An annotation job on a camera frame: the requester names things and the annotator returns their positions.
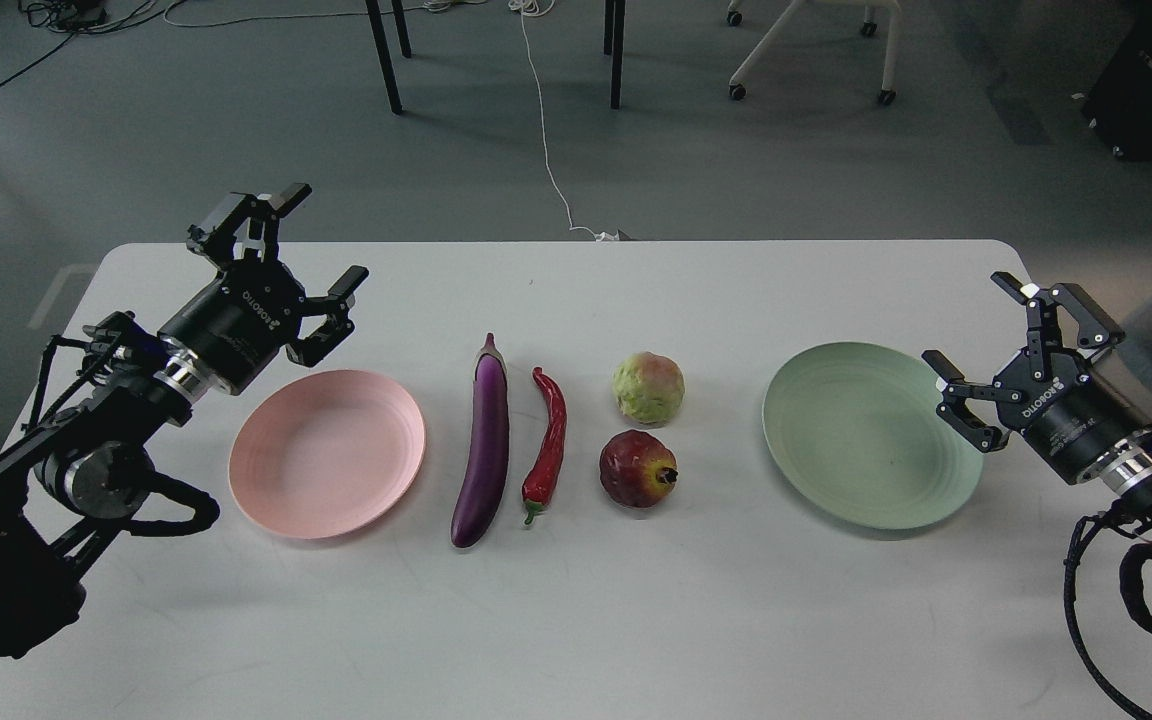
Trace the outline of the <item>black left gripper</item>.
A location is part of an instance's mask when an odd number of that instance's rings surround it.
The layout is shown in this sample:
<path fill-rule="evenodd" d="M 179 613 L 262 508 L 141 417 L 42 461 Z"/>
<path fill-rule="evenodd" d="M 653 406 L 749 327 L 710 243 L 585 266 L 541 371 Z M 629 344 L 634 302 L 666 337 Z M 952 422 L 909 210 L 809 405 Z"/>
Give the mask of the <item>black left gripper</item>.
<path fill-rule="evenodd" d="M 219 272 L 157 338 L 197 357 L 228 395 L 247 391 L 283 347 L 291 363 L 312 367 L 355 331 L 349 310 L 366 266 L 348 266 L 325 295 L 303 300 L 305 287 L 274 263 L 280 223 L 311 192 L 293 183 L 279 194 L 228 194 L 185 232 L 187 249 Z M 298 338 L 301 320 L 314 316 L 324 323 Z"/>

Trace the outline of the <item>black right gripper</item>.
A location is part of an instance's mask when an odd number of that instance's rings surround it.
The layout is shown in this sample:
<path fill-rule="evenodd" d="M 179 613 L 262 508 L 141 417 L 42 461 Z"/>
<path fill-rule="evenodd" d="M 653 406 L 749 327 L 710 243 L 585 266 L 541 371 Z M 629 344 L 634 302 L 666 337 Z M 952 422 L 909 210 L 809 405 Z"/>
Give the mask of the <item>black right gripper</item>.
<path fill-rule="evenodd" d="M 996 387 L 968 382 L 941 351 L 924 350 L 922 361 L 943 384 L 935 414 L 973 450 L 1001 450 L 1009 442 L 1005 429 L 1015 430 L 1062 480 L 1091 480 L 1111 448 L 1152 432 L 1147 415 L 1092 369 L 1126 340 L 1126 331 L 1079 285 L 1043 288 L 1006 272 L 991 279 L 1025 306 L 1026 343 L 996 374 Z M 1073 346 L 1062 340 L 1060 310 L 1076 325 Z M 978 418 L 967 406 L 972 400 L 995 402 L 1005 429 Z"/>

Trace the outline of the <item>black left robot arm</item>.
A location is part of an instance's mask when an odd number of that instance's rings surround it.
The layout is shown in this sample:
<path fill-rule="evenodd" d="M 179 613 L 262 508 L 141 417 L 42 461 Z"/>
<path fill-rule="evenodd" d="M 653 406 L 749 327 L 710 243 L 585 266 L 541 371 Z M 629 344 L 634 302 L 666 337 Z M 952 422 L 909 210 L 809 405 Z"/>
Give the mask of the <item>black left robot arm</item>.
<path fill-rule="evenodd" d="M 367 270 L 312 296 L 279 258 L 279 227 L 311 188 L 229 194 L 188 229 L 215 276 L 156 332 L 129 311 L 51 338 L 17 441 L 0 452 L 0 657 L 20 659 L 81 615 L 82 579 L 120 535 L 182 537 L 214 497 L 156 469 L 147 441 L 211 389 L 237 396 L 278 354 L 316 366 L 353 333 Z"/>

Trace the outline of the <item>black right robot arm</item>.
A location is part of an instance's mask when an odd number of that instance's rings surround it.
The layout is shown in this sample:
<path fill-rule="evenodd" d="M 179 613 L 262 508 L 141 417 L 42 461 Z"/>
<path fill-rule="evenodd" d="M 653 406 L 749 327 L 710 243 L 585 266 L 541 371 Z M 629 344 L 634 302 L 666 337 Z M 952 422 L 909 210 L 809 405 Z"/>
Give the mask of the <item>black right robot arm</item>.
<path fill-rule="evenodd" d="M 983 454 L 1020 435 L 1070 486 L 1100 482 L 1114 493 L 1106 510 L 1076 521 L 1062 574 L 1062 611 L 1076 655 L 1108 700 L 1134 719 L 1149 712 L 1098 669 L 1076 617 L 1076 575 L 1102 530 L 1128 538 L 1117 570 L 1126 615 L 1152 635 L 1152 420 L 1098 376 L 1097 361 L 1126 340 L 1079 285 L 992 281 L 1026 314 L 1025 342 L 988 382 L 969 382 L 942 353 L 922 355 L 940 379 L 937 415 Z"/>

